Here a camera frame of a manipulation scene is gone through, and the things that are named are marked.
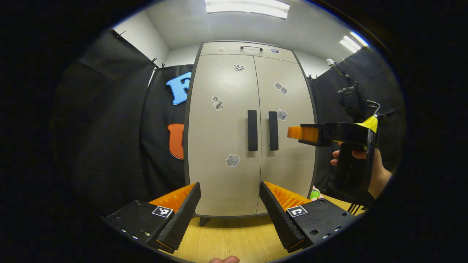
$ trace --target ceiling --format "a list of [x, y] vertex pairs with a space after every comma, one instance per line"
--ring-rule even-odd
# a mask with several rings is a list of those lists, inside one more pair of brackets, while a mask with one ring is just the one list
[[305, 0], [290, 5], [286, 20], [248, 13], [207, 14], [204, 0], [163, 0], [146, 10], [170, 50], [212, 40], [273, 44], [340, 61], [351, 52], [339, 44], [350, 29]]

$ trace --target orange soft pad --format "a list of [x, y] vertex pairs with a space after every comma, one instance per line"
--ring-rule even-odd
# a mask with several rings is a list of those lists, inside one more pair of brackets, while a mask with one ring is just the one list
[[286, 212], [286, 209], [288, 208], [307, 204], [311, 202], [310, 199], [302, 197], [287, 189], [284, 189], [282, 187], [279, 187], [277, 185], [274, 185], [266, 181], [264, 182], [268, 186], [270, 191], [273, 193], [273, 195], [276, 197], [276, 200], [278, 200], [279, 204], [281, 205], [281, 207], [284, 209], [285, 212]]
[[317, 142], [319, 135], [318, 128], [312, 127], [288, 127], [288, 137], [304, 140], [304, 141], [311, 141]]
[[185, 198], [187, 197], [187, 195], [190, 193], [190, 191], [192, 191], [194, 186], [194, 183], [189, 184], [173, 192], [170, 192], [158, 199], [155, 199], [149, 203], [152, 205], [160, 205], [166, 208], [170, 208], [174, 210], [174, 213], [176, 213], [179, 210]]

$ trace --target cabinet top handle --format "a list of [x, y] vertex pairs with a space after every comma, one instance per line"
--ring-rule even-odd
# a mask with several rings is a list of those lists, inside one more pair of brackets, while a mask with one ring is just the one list
[[263, 48], [261, 48], [261, 47], [254, 47], [254, 46], [241, 46], [241, 49], [244, 49], [244, 47], [258, 48], [258, 49], [260, 49], [260, 51], [263, 51]]

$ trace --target hand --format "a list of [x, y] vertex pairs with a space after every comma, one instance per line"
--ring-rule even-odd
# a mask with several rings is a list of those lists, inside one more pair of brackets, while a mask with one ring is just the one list
[[[358, 150], [353, 150], [351, 152], [352, 156], [356, 159], [365, 159], [366, 158], [366, 151], [358, 151]], [[340, 156], [340, 151], [334, 151], [332, 153], [333, 157], [338, 158]], [[338, 165], [338, 159], [333, 159], [330, 161], [331, 165]], [[392, 176], [392, 173], [387, 171], [382, 164], [382, 155], [380, 154], [380, 151], [375, 148], [374, 152], [374, 164], [372, 167], [372, 175], [371, 175], [371, 182], [369, 184], [369, 193], [374, 198], [377, 198], [385, 186], [387, 185], [388, 181], [390, 180], [390, 177]]]
[[228, 256], [224, 260], [215, 257], [214, 259], [210, 260], [209, 263], [239, 263], [240, 261], [241, 260], [236, 256]]

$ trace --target cabinet leg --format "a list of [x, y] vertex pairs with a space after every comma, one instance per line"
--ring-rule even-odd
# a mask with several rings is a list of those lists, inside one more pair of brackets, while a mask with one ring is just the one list
[[209, 218], [201, 217], [201, 218], [200, 218], [200, 226], [205, 226], [206, 223], [208, 223], [208, 221], [210, 221]]

